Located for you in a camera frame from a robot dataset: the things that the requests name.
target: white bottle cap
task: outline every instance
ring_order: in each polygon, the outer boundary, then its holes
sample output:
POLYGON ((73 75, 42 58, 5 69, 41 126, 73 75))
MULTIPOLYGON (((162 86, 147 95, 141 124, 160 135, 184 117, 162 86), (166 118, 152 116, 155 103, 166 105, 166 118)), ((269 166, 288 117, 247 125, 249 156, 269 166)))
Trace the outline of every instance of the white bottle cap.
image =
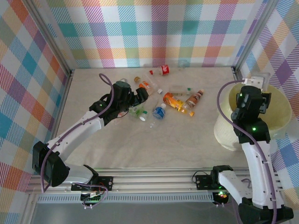
POLYGON ((147 111, 143 111, 142 114, 140 114, 139 118, 142 121, 146 121, 146 119, 148 118, 147 111))

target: brown bottle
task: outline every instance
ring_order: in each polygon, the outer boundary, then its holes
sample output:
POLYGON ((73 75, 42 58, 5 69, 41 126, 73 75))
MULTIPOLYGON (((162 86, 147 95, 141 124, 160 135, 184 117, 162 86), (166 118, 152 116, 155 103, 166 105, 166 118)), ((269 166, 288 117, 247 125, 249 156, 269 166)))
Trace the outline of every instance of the brown bottle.
POLYGON ((199 90, 185 101, 183 107, 188 110, 192 109, 198 103, 203 94, 204 90, 199 90))

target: plastic bottle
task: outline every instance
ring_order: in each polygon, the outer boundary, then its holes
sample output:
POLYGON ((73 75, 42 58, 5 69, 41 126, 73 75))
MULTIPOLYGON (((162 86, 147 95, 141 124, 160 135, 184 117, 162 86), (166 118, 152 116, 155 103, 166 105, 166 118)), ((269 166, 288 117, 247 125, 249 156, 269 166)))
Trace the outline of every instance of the plastic bottle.
POLYGON ((187 110, 191 110, 199 102, 203 94, 204 90, 199 90, 185 101, 183 107, 187 110))
POLYGON ((145 88, 149 95, 151 95, 154 92, 154 89, 145 81, 142 81, 140 77, 136 76, 134 78, 134 82, 139 85, 139 87, 145 88))
POLYGON ((182 100, 179 100, 178 98, 176 98, 172 93, 168 92, 165 94, 165 96, 163 97, 163 101, 176 108, 177 111, 180 111, 182 113, 187 113, 189 114, 191 117, 194 115, 194 111, 189 111, 185 108, 183 108, 184 102, 182 100))
POLYGON ((135 106, 135 107, 131 107, 129 109, 129 114, 134 118, 138 118, 142 112, 143 112, 142 104, 135 106))
POLYGON ((157 91, 159 94, 163 92, 163 90, 160 88, 160 83, 153 77, 151 73, 145 73, 144 79, 149 83, 151 87, 154 88, 155 91, 157 91))
POLYGON ((153 116, 159 120, 162 120, 165 116, 165 108, 166 104, 161 104, 160 106, 157 106, 153 112, 153 116))
POLYGON ((156 69, 149 71, 152 75, 159 74, 161 76, 167 76, 169 74, 169 66, 167 64, 162 65, 161 67, 158 67, 156 69))
POLYGON ((187 88, 184 85, 171 85, 169 87, 169 92, 174 96, 192 95, 194 93, 192 88, 187 88))
POLYGON ((139 115, 140 120, 142 121, 146 121, 148 116, 153 113, 153 111, 155 110, 155 107, 158 104, 158 98, 153 96, 153 97, 149 97, 143 106, 143 112, 139 115))

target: colorful plaid backdrop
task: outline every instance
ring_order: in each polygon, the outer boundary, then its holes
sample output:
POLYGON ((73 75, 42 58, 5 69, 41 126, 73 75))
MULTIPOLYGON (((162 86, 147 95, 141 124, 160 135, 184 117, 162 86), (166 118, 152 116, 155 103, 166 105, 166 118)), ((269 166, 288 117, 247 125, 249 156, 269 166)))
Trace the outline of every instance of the colorful plaid backdrop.
POLYGON ((267 0, 35 2, 71 67, 114 68, 230 66, 267 0))
POLYGON ((252 49, 242 74, 267 71, 288 98, 293 119, 272 155, 288 201, 299 209, 299 0, 281 0, 252 49))
POLYGON ((67 76, 21 0, 0 1, 0 223, 22 212, 32 146, 47 141, 67 76))

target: blue bottle label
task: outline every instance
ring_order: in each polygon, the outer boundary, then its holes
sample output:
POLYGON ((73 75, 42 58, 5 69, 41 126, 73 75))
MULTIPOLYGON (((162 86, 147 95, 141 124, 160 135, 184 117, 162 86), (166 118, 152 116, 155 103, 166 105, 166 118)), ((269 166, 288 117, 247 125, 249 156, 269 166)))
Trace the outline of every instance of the blue bottle label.
POLYGON ((155 111, 153 112, 154 117, 158 118, 158 119, 163 119, 164 115, 165 115, 165 109, 163 109, 162 107, 156 107, 155 111))

